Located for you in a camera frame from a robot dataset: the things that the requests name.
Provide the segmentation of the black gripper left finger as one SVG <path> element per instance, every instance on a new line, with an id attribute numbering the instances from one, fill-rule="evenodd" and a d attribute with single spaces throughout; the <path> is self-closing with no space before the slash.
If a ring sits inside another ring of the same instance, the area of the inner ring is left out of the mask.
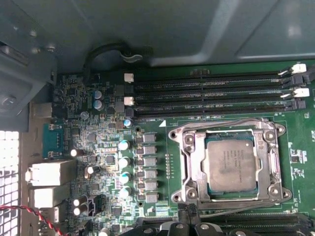
<path id="1" fill-rule="evenodd" d="M 177 217 L 139 217 L 121 236 L 188 236 L 189 206 L 178 204 Z"/>

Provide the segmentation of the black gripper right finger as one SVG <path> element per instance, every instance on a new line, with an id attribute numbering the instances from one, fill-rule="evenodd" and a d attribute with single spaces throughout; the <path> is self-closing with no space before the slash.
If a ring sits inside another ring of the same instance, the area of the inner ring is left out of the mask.
<path id="1" fill-rule="evenodd" d="M 188 225 L 190 236 L 258 236 L 259 234 L 246 229 L 234 229 L 229 233 L 223 232 L 220 226 L 202 222 L 195 204 L 188 205 Z"/>

